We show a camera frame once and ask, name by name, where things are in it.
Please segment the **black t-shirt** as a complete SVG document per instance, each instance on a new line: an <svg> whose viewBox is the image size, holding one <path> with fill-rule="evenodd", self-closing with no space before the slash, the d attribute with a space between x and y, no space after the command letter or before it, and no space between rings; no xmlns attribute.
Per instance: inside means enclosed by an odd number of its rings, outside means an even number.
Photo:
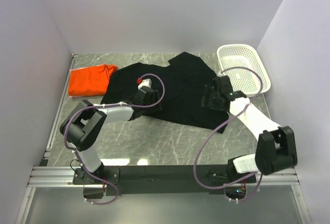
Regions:
<svg viewBox="0 0 330 224"><path fill-rule="evenodd" d="M228 120L227 112L201 106L204 88L212 84L216 73L200 57L187 52L170 59L166 67L138 62L117 70L101 103L128 100L137 92L137 80L144 74L149 74L152 88L163 96L162 111L149 117L205 129L215 129Z"/></svg>

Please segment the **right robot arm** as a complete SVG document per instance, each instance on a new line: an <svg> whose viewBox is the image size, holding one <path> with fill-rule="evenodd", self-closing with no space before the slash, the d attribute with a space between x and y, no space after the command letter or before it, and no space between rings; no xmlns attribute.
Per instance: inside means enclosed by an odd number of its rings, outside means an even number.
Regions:
<svg viewBox="0 0 330 224"><path fill-rule="evenodd" d="M269 119L242 91L234 91L228 76L215 77L212 85L205 86L202 107L236 116L257 140L254 154L228 161L228 174L260 172L270 175L297 165L293 130Z"/></svg>

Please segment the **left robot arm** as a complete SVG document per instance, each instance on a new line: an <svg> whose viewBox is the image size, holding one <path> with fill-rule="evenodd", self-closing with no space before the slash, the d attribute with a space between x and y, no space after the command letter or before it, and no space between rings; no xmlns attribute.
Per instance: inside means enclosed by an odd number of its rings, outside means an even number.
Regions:
<svg viewBox="0 0 330 224"><path fill-rule="evenodd" d="M94 105L81 101L60 126L64 146L77 157L81 169L93 181L105 179L104 164L100 160L94 143L104 124L132 121L142 115L161 111L164 91L142 86L128 100L116 104Z"/></svg>

